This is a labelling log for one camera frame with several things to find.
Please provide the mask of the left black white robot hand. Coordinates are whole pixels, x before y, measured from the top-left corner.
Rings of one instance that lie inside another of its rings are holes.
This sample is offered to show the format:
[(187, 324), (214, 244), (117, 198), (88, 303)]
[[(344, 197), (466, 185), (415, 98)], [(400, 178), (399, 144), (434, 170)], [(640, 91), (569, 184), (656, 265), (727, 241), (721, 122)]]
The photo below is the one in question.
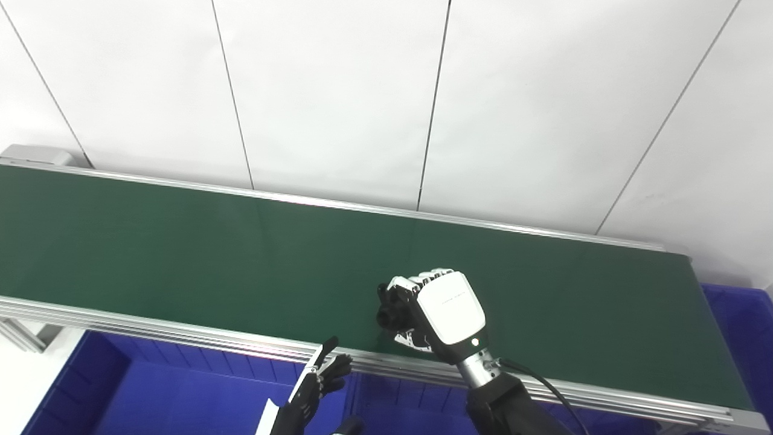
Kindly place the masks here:
[(326, 339), (306, 362), (283, 405), (268, 399), (260, 416), (257, 434), (304, 434), (318, 411), (321, 399), (345, 387), (353, 358), (340, 353), (329, 358), (339, 346), (339, 338)]

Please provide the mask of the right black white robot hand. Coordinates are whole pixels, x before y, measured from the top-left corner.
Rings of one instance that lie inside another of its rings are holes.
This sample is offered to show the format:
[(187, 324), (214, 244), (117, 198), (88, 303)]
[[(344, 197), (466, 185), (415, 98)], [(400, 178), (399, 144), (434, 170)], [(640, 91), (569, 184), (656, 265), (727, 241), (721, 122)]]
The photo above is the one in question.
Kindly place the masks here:
[(432, 269), (417, 276), (395, 276), (377, 287), (376, 322), (394, 341), (433, 353), (446, 364), (460, 364), (486, 350), (486, 315), (466, 275)]

